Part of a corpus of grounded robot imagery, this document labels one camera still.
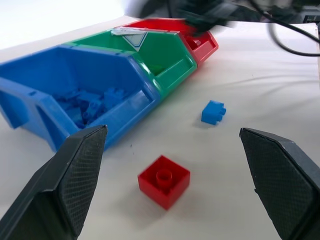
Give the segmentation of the small blue building block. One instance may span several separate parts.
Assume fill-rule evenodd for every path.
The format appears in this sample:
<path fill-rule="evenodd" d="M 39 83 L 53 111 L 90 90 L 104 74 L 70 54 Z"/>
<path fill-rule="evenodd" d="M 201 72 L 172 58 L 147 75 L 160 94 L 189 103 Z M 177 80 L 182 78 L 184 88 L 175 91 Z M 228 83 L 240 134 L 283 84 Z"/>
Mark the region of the small blue building block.
<path fill-rule="evenodd" d="M 215 126 L 221 122 L 226 111 L 224 103 L 210 100 L 201 113 L 201 121 Z"/>

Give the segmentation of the blue plastic storage bin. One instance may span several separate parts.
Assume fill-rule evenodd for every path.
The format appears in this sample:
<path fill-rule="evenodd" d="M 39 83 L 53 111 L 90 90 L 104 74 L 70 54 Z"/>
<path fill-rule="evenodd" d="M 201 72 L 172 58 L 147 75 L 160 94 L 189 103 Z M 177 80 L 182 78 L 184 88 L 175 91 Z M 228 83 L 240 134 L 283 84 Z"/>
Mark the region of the blue plastic storage bin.
<path fill-rule="evenodd" d="M 95 121 L 84 124 L 81 101 L 104 103 L 108 88 L 126 97 Z M 79 107 L 64 110 L 54 99 L 81 91 Z M 0 63 L 0 112 L 13 129 L 24 128 L 45 139 L 53 151 L 79 130 L 106 125 L 109 148 L 142 120 L 161 96 L 127 53 L 59 45 Z"/>

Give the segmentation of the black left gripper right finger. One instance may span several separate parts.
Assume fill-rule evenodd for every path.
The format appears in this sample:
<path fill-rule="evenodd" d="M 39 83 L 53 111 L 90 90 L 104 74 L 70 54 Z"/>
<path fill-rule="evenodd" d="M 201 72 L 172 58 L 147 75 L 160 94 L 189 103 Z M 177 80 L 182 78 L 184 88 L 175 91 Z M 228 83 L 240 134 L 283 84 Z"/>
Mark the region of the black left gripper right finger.
<path fill-rule="evenodd" d="M 250 174 L 281 240 L 320 240 L 320 167 L 292 140 L 243 127 Z"/>

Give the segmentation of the red plastic storage bin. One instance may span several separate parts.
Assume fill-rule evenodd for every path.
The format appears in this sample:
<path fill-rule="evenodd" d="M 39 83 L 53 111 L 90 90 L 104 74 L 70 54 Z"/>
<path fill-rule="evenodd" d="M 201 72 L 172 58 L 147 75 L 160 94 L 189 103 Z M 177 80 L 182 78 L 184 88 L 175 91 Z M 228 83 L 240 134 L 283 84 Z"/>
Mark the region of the red plastic storage bin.
<path fill-rule="evenodd" d="M 193 36 L 191 34 L 191 28 L 180 18 L 146 18 L 124 24 L 121 27 L 178 34 L 185 47 L 196 61 L 197 66 L 201 66 L 219 48 L 217 41 L 209 31 L 200 36 Z M 186 40 L 188 37 L 202 38 L 204 42 L 195 50 L 191 50 Z"/>

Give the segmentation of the grey background device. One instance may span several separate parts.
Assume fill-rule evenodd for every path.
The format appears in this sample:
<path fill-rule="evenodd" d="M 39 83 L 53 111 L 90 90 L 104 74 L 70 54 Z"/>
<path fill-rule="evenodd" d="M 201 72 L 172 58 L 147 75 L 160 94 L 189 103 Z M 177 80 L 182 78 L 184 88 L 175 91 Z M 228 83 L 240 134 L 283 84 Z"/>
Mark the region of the grey background device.
<path fill-rule="evenodd" d="M 320 4 L 317 6 L 306 5 L 301 12 L 302 22 L 320 24 Z"/>

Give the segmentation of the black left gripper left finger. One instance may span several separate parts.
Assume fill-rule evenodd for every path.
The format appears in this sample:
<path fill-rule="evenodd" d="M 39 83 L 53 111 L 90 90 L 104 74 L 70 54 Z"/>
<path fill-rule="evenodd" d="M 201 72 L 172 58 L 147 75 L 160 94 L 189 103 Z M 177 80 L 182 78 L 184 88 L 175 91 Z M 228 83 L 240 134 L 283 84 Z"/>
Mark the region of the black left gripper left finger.
<path fill-rule="evenodd" d="M 78 240 L 101 169 L 108 128 L 66 138 L 0 219 L 0 240 Z"/>

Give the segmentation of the white triangle label sticker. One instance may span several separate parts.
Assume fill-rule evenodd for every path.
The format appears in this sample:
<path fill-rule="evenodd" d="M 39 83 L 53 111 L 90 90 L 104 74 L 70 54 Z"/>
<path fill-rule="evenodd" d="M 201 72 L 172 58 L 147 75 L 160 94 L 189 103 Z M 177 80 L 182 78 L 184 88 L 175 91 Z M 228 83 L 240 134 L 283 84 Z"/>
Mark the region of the white triangle label sticker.
<path fill-rule="evenodd" d="M 117 27 L 111 30 L 114 36 L 122 37 L 133 49 L 140 51 L 148 32 L 130 27 Z"/>

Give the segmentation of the red hollow building block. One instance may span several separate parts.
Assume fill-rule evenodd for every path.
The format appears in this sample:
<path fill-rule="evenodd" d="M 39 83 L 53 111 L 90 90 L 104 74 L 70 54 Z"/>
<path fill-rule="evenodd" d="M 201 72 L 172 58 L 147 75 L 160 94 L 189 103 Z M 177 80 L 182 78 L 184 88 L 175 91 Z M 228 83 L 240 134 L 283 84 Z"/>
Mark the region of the red hollow building block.
<path fill-rule="evenodd" d="M 164 155 L 138 176 L 139 189 L 163 209 L 170 209 L 190 184 L 191 172 Z"/>

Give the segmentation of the green plastic storage bin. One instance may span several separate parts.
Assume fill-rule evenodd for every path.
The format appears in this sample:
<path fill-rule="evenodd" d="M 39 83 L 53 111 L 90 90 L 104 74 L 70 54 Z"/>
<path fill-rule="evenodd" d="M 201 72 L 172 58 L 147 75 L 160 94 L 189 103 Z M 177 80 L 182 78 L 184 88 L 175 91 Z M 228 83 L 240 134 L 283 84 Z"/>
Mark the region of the green plastic storage bin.
<path fill-rule="evenodd" d="M 66 42 L 67 45 L 99 50 L 117 50 L 130 54 L 150 82 L 166 98 L 196 69 L 197 63 L 177 33 L 147 31 L 139 51 L 121 36 L 106 30 Z"/>

